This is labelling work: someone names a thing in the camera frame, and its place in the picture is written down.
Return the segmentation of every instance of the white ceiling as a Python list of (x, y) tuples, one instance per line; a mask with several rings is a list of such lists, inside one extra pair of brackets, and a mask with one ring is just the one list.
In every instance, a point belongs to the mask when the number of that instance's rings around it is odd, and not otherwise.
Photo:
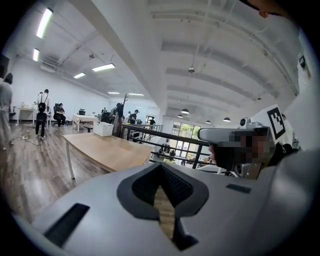
[[(36, 32), (47, 7), (51, 7), (54, 12), (44, 38), (40, 39), (36, 37)], [(148, 92), (110, 44), (68, 1), (42, 1), (30, 10), (26, 19), (28, 29), (24, 31), (25, 38), (21, 40), (18, 49), (25, 58), (32, 59), (33, 49), (38, 48), (41, 60), (54, 65), (59, 76), (107, 97), (141, 93), (144, 99), (150, 99)], [(99, 72), (92, 70), (109, 63), (113, 63), (115, 68)], [(73, 78), (81, 72), (86, 76)]]
[[(98, 9), (102, 6), (102, 2), (92, 1)], [(75, 0), (71, 2), (74, 6), (78, 4)], [(149, 84), (145, 86), (141, 77), (136, 78), (133, 65), (120, 58), (124, 56), (122, 52), (114, 50), (114, 41), (112, 44), (101, 28), (97, 31), (87, 20), (93, 22), (92, 13), (91, 17), (84, 11), (81, 14), (79, 5), (74, 6), (66, 0), (43, 0), (35, 6), (31, 12), (33, 19), (29, 22), (32, 36), (21, 44), (20, 51), (30, 57), (33, 48), (39, 47), (44, 60), (50, 61), (47, 57), (56, 60), (57, 73), (73, 79), (74, 75), (84, 72), (86, 76), (77, 82), (102, 94), (138, 92), (145, 94), (144, 99), (151, 99), (148, 89), (156, 86), (152, 84), (152, 76), (154, 80), (161, 77), (166, 88), (163, 102), (167, 102), (167, 116), (176, 117), (181, 109), (188, 108), (191, 117), (187, 119), (200, 123), (209, 119), (219, 125), (226, 116), (237, 124), (242, 117), (250, 117), (273, 104), (284, 110), (298, 92), (299, 30), (283, 17), (263, 19), (257, 11), (238, 0), (135, 0), (130, 4), (124, 0), (110, 0), (108, 7), (119, 13), (114, 13), (114, 17), (109, 15), (110, 20), (106, 15), (104, 18), (115, 32), (121, 29), (132, 40), (138, 35), (141, 42), (147, 42), (143, 38), (146, 33), (141, 30), (133, 33), (127, 25), (118, 26), (116, 30), (117, 23), (112, 23), (112, 18), (115, 21), (124, 15), (127, 22), (128, 14), (132, 12), (136, 15), (130, 19), (141, 22), (144, 16), (137, 11), (141, 6), (147, 12), (143, 22), (153, 26), (147, 35), (156, 38), (159, 54), (152, 58), (154, 70), (160, 68), (161, 75), (155, 78), (156, 73), (151, 69), (150, 49), (154, 48), (145, 47), (145, 54), (130, 53), (133, 59), (138, 55), (140, 64), (144, 59), (148, 63), (150, 69), (147, 68), (143, 75)], [(54, 15), (45, 38), (39, 42), (35, 34), (45, 7), (53, 8)], [(118, 39), (124, 41), (123, 38), (120, 35)], [(124, 41), (127, 49), (128, 43), (134, 44)], [(115, 69), (100, 73), (91, 70), (110, 62), (115, 64)], [(189, 74), (188, 68), (192, 65), (195, 73)], [(159, 102), (155, 94), (152, 98)]]

